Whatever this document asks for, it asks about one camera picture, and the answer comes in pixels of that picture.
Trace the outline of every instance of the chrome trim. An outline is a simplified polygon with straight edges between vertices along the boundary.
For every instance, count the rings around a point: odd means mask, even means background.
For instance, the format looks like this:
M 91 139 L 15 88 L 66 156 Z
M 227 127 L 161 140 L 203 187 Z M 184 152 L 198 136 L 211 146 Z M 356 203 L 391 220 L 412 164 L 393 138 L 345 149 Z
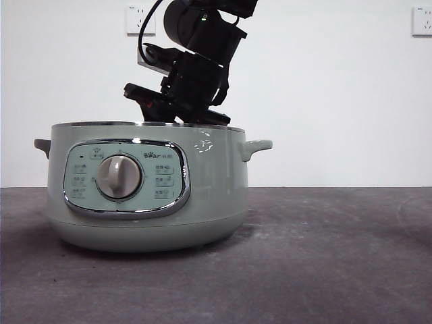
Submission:
M 199 124 L 182 124 L 182 123 L 159 123 L 159 122 L 132 122 L 132 121 L 79 121 L 75 123 L 55 124 L 53 128 L 60 127 L 79 127 L 79 126 L 163 126 L 163 127 L 180 127 L 180 128 L 204 128 L 211 130 L 229 130 L 232 132 L 245 133 L 242 128 L 220 126 L 220 125 L 199 125 Z
M 182 191 L 180 192 L 180 195 L 177 197 L 177 199 L 168 205 L 156 208 L 156 209 L 143 209 L 139 211 L 100 211 L 100 210 L 93 210 L 93 209 L 87 209 L 84 207 L 79 207 L 75 205 L 72 201 L 69 200 L 66 191 L 65 191 L 65 179 L 66 179 L 66 167 L 68 166 L 68 159 L 71 151 L 76 148 L 77 146 L 82 145 L 90 145 L 90 144 L 107 144 L 112 142 L 122 142 L 122 143 L 133 143 L 133 144 L 148 144 L 148 145 L 157 145 L 157 146 L 166 146 L 167 144 L 170 145 L 170 147 L 176 151 L 180 158 L 180 167 L 183 169 L 182 172 L 182 179 L 183 179 L 183 186 Z M 80 142 L 76 145 L 74 145 L 69 152 L 67 153 L 67 161 L 65 166 L 65 172 L 63 175 L 63 195 L 66 202 L 66 205 L 72 209 L 73 211 L 99 219 L 114 219 L 114 220 L 140 220 L 140 219 L 148 219 L 148 218 L 156 218 L 156 217 L 164 217 L 171 215 L 175 213 L 176 211 L 179 211 L 188 201 L 190 196 L 190 176 L 189 176 L 189 167 L 188 167 L 188 160 L 186 158 L 186 154 L 183 151 L 183 149 L 178 146 L 176 143 L 172 142 L 165 142 L 161 140 L 141 140 L 139 143 L 133 142 L 132 139 L 100 139 L 100 140 L 86 140 L 84 142 Z

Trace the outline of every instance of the pot base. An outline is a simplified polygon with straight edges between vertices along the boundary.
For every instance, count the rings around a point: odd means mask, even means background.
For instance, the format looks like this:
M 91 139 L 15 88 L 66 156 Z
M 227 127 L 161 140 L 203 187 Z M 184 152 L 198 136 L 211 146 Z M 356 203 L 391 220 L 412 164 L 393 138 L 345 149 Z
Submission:
M 220 240 L 242 225 L 246 213 L 184 225 L 155 227 L 99 227 L 50 219 L 61 239 L 70 244 L 106 252 L 157 252 L 200 246 Z

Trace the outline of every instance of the pot handle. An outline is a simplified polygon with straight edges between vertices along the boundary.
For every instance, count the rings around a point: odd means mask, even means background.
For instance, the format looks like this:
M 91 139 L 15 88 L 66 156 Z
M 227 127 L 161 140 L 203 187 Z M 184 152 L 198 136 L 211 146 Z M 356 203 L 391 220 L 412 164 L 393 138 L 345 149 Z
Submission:
M 251 140 L 250 142 L 245 142 L 242 145 L 242 159 L 243 162 L 250 161 L 252 154 L 263 151 L 271 150 L 273 148 L 273 142 L 271 140 Z
M 49 151 L 51 150 L 50 140 L 41 140 L 37 138 L 36 140 L 34 140 L 34 147 L 41 151 L 44 151 L 47 156 L 47 159 L 49 159 Z

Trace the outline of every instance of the white knob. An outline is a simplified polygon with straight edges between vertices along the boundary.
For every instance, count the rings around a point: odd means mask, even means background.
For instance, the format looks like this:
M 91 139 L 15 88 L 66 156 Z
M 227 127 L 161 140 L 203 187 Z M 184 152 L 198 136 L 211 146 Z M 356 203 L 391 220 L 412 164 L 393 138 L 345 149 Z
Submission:
M 101 163 L 96 183 L 108 197 L 123 199 L 133 194 L 140 185 L 141 171 L 131 158 L 115 155 Z

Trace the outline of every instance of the electric hot pot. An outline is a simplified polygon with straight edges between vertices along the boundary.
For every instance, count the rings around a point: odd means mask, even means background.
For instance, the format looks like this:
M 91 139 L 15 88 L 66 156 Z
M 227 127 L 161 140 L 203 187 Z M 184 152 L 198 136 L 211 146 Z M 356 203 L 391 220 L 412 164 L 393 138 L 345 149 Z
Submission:
M 150 252 L 232 234 L 248 211 L 247 165 L 269 140 L 196 124 L 81 122 L 35 140 L 49 158 L 47 216 L 65 241 Z

